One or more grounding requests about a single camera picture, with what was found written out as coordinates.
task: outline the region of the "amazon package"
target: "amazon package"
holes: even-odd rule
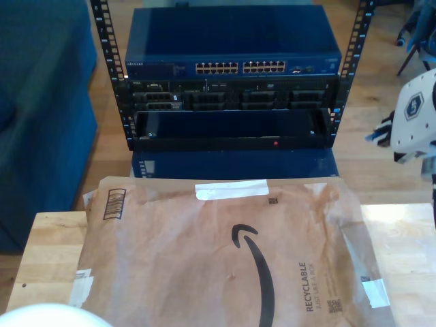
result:
[[[394,326],[339,178],[107,178],[87,217],[78,270],[92,280],[76,306],[115,327]]]

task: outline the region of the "qr code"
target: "qr code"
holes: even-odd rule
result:
[[[327,305],[329,313],[342,312],[342,303],[339,299],[327,301]]]

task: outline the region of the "blue couch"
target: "blue couch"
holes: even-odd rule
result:
[[[85,0],[0,1],[0,35],[0,251],[20,251],[36,213],[74,203],[97,53]]]

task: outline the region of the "network switch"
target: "network switch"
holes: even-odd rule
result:
[[[125,59],[130,80],[154,82],[333,76],[340,62],[320,5],[135,9]]]

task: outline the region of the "barcode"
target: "barcode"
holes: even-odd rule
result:
[[[328,300],[328,312],[329,313],[336,313],[336,312],[342,312],[342,303],[341,300]]]
[[[77,272],[76,273],[76,279],[81,279],[81,278],[83,278],[84,277],[84,272]]]
[[[126,189],[110,189],[103,220],[121,219]]]

